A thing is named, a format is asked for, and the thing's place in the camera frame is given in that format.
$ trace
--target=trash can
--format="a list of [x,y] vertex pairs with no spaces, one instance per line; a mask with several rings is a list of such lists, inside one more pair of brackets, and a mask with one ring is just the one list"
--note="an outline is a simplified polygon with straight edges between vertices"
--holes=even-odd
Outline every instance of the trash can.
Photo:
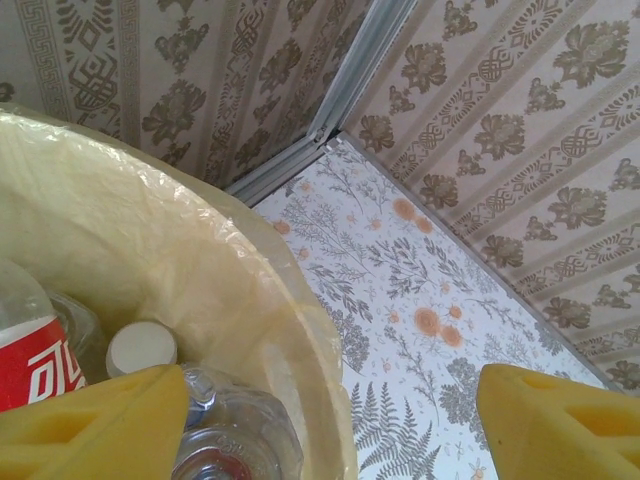
[[180,360],[269,391],[303,478],[357,478],[338,333],[285,243],[237,200],[98,132],[0,107],[0,255],[100,318],[154,318]]

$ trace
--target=wallpaper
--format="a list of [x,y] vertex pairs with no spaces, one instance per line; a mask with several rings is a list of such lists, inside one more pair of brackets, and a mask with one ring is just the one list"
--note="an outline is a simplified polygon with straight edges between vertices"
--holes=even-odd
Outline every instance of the wallpaper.
[[635,395],[639,57],[636,0],[418,2],[346,125]]
[[0,101],[226,187],[306,132],[370,0],[5,0]]
[[497,479],[475,405],[487,363],[602,387],[350,144],[255,210],[342,338],[358,478]]

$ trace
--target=wall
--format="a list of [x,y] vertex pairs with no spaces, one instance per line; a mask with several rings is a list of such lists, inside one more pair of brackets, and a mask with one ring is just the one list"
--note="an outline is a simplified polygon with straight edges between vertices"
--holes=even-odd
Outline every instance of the wall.
[[225,187],[306,132],[370,0],[5,0],[0,101]]
[[640,5],[419,1],[346,130],[640,395]]

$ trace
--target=clear plastic bottle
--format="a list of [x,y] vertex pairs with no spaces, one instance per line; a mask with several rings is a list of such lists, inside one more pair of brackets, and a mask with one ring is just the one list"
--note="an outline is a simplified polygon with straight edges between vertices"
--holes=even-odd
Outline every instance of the clear plastic bottle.
[[47,295],[89,385],[108,380],[108,344],[96,314],[62,293],[47,290]]
[[302,448],[284,405],[198,365],[183,365],[190,406],[173,480],[298,480]]
[[0,259],[0,365],[0,412],[86,385],[46,292],[7,259]]

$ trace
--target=white bottle cap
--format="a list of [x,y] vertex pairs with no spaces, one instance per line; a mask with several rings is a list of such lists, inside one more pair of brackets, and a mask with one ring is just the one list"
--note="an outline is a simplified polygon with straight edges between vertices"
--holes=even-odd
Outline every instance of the white bottle cap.
[[107,373],[115,378],[155,365],[176,363],[178,348],[171,332],[155,322],[127,325],[107,351]]

